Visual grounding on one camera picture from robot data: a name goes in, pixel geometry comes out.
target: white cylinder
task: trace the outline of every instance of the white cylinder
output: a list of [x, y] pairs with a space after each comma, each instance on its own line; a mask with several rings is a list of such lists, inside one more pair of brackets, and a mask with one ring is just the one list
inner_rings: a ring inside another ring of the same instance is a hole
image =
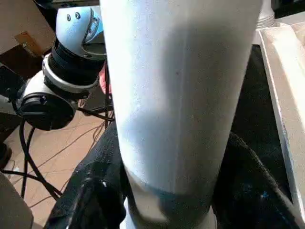
[[101, 8], [133, 222], [198, 228], [210, 209], [260, 1], [101, 0]]

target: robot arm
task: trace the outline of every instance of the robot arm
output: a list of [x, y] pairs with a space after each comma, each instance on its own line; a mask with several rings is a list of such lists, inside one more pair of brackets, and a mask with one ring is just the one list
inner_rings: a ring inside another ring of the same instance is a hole
[[73, 119], [78, 100], [98, 85], [105, 59], [100, 7], [59, 9], [52, 52], [28, 82], [20, 114], [42, 130], [63, 128]]

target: white surface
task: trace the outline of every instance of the white surface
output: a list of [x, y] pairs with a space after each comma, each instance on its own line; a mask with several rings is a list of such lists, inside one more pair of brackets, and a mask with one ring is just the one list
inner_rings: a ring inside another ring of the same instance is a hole
[[305, 220], [305, 23], [279, 24], [260, 33], [273, 105], [278, 106], [277, 126], [284, 135], [279, 137], [288, 141], [283, 154], [293, 204]]
[[293, 14], [284, 18], [279, 18], [277, 22], [282, 22], [288, 25], [296, 24], [305, 21], [305, 12]]

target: black fabric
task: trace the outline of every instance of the black fabric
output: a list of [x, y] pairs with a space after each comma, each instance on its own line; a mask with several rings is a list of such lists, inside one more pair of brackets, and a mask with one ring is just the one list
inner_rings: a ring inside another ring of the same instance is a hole
[[221, 229], [305, 228], [256, 153], [231, 133], [213, 196]]
[[[117, 228], [125, 217], [123, 200], [126, 188], [127, 178], [122, 167], [117, 131], [115, 123], [112, 123], [75, 168], [45, 228], [65, 229], [74, 221], [79, 225], [73, 229]], [[77, 205], [81, 204], [84, 207], [78, 208]], [[88, 210], [90, 219], [89, 215], [76, 214]]]
[[231, 131], [257, 153], [280, 189], [291, 199], [264, 61], [258, 45], [252, 47]]

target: small screw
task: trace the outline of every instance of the small screw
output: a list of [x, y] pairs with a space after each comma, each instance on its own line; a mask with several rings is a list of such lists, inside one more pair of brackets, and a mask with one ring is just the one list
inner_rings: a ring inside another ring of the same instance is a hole
[[79, 18], [81, 18], [81, 15], [80, 15], [80, 13], [76, 12], [76, 13], [75, 13], [75, 17], [76, 17], [76, 19], [79, 19]]

